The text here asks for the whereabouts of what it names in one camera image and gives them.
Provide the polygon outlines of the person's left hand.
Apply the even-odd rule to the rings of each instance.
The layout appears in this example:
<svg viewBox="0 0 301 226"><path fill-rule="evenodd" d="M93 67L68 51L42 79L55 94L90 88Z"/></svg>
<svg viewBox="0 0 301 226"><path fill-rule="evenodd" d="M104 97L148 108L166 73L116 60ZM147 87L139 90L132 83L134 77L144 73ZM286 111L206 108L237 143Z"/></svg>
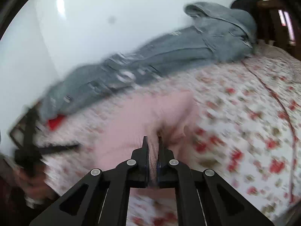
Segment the person's left hand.
<svg viewBox="0 0 301 226"><path fill-rule="evenodd" d="M17 185L23 190L26 205L31 209L45 205L48 201L54 201L59 195L45 182L47 165L39 163L35 167L35 175L30 177L19 166L14 168L14 177Z"/></svg>

